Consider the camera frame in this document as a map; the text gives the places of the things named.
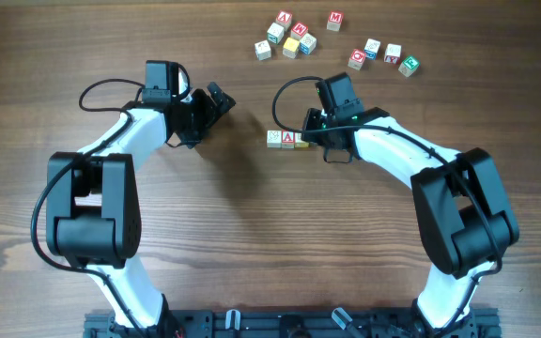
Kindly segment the yellow edged B block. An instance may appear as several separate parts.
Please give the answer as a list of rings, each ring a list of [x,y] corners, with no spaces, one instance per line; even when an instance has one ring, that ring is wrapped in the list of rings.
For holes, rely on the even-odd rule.
[[[309,143],[302,139],[301,133],[295,133],[295,147],[296,148],[307,148]]]

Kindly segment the red A letter block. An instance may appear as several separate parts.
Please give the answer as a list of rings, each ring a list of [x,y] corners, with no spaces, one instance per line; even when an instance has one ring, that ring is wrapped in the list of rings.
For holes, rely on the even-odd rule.
[[[281,131],[281,148],[293,149],[295,147],[295,133],[293,131]]]

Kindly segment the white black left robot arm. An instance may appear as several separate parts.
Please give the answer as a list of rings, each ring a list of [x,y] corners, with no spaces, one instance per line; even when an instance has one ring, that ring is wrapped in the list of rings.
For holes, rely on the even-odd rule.
[[[214,82],[192,89],[177,62],[146,62],[135,98],[116,108],[119,120],[89,146],[56,152],[31,217],[31,241],[48,265],[89,276],[113,308],[107,323],[92,316],[86,336],[179,337],[181,324],[137,254],[142,218],[135,173],[177,136],[201,143],[236,104]]]

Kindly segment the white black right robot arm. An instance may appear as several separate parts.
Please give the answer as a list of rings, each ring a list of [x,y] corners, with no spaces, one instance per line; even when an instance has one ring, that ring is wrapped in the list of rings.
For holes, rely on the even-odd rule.
[[[410,188],[432,266],[416,307],[434,334],[469,313],[481,279],[498,273],[519,238],[518,222],[492,157],[483,149],[437,146],[387,112],[365,109],[345,73],[317,78],[320,109],[309,109],[303,139],[384,169]]]

